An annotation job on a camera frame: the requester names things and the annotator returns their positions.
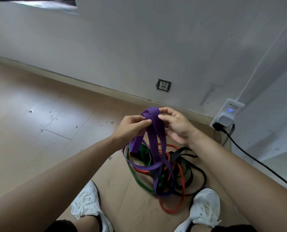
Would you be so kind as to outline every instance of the white cable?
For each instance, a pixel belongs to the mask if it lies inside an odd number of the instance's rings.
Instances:
[[[249,81],[246,83],[245,87],[243,88],[243,90],[241,91],[241,93],[239,94],[239,96],[236,98],[236,101],[239,100],[239,98],[241,97],[241,95],[243,94],[244,90],[246,89],[246,87],[249,85],[252,77],[254,76],[254,74],[257,72],[258,67],[260,66],[261,62],[263,61],[263,59],[267,56],[267,54],[269,53],[269,51],[272,49],[272,47],[277,43],[277,41],[280,39],[280,37],[283,35],[284,31],[287,29],[287,24],[285,25],[285,27],[283,28],[283,30],[280,32],[280,34],[278,35],[278,37],[274,40],[273,44],[268,48],[268,50],[266,51],[266,53],[263,55],[263,57],[259,60],[258,64],[256,65],[251,77],[249,78]]]

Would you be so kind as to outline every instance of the white plug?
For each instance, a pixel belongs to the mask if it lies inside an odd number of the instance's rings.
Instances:
[[[214,117],[213,121],[210,124],[210,127],[213,128],[214,123],[220,123],[226,127],[232,125],[235,120],[235,116],[245,107],[241,102],[238,102],[234,99],[227,99],[222,108]]]

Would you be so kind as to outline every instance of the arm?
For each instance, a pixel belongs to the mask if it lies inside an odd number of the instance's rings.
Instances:
[[[70,205],[109,156],[149,126],[127,116],[108,138],[36,176],[0,198],[0,231],[45,231]]]
[[[258,232],[287,231],[287,189],[197,130],[181,113],[161,108],[167,135],[189,146],[213,172]]]

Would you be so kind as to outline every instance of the person's right arm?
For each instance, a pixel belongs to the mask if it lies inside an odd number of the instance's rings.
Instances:
[[[190,147],[258,232],[287,232],[287,189],[196,129],[181,113],[160,108],[167,135]]]

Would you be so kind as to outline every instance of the person's right shoe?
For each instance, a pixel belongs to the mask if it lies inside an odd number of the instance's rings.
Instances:
[[[90,180],[71,203],[71,213],[79,219],[84,216],[99,216],[102,232],[113,232],[109,219],[100,209],[99,194],[96,185]]]
[[[186,232],[191,223],[215,227],[219,224],[220,199],[215,190],[205,188],[194,198],[189,217],[174,232]]]

